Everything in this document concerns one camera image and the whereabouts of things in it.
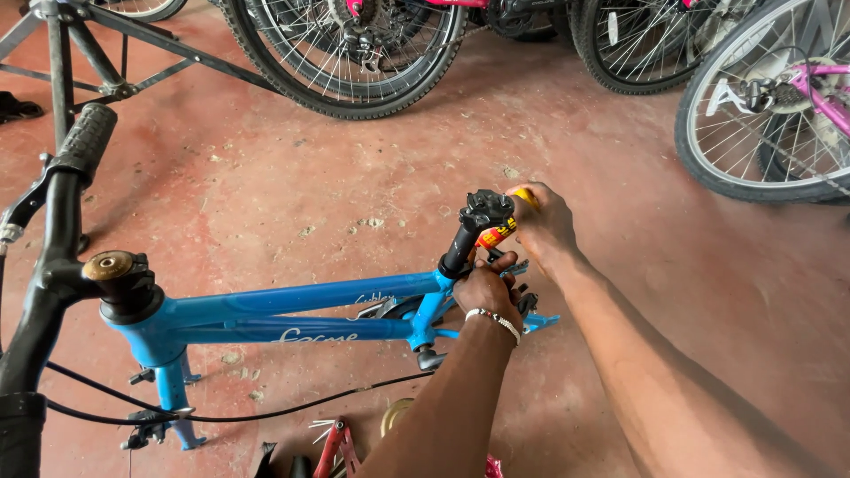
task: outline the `floor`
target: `floor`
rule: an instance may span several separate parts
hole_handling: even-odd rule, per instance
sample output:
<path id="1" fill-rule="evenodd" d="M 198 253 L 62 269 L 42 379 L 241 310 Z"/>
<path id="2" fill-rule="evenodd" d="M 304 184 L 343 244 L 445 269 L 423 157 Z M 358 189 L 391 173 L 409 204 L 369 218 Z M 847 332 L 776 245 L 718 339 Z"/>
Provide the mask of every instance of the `floor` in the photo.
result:
<path id="1" fill-rule="evenodd" d="M 0 31 L 16 6 L 0 7 Z M 188 44 L 248 67 L 221 14 L 192 0 L 162 24 Z M 120 38 L 95 29 L 110 54 Z M 7 60 L 46 71 L 40 30 Z M 130 43 L 131 79 L 170 54 Z M 76 76 L 94 80 L 77 58 Z M 48 85 L 0 74 L 0 90 L 50 104 Z M 88 98 L 77 90 L 78 98 Z M 597 86 L 574 51 L 489 33 L 467 40 L 443 81 L 407 111 L 375 122 L 319 116 L 270 92 L 196 65 L 115 109 L 120 122 L 88 191 L 88 254 L 146 252 L 172 297 L 430 270 L 456 230 L 463 193 L 537 179 L 575 211 L 579 243 L 675 345 L 725 380 L 806 447 L 850 470 L 850 257 L 845 208 L 769 208 L 696 184 L 677 163 L 672 124 L 681 90 L 624 97 Z M 51 118 L 0 127 L 0 204 L 38 175 Z M 376 218 L 378 227 L 357 225 Z M 10 248 L 3 343 L 20 316 L 43 236 L 42 215 Z M 308 236 L 299 232 L 314 227 Z M 356 234 L 349 228 L 357 227 Z M 491 452 L 507 477 L 634 477 L 626 443 L 591 357 L 557 291 L 531 271 L 540 310 L 564 316 L 513 356 Z M 138 368 L 98 305 L 68 311 L 53 360 L 143 400 Z M 438 348 L 447 350 L 448 344 Z M 418 371 L 405 343 L 193 346 L 205 378 L 189 391 L 199 413 L 271 412 Z M 263 422 L 204 424 L 203 447 L 133 453 L 133 478 L 252 476 L 263 441 L 281 466 L 316 455 L 315 419 L 356 425 L 360 456 L 377 443 L 391 401 L 424 379 Z M 46 371 L 41 391 L 112 417 L 133 406 Z M 130 429 L 50 413 L 43 476 L 125 476 Z"/>

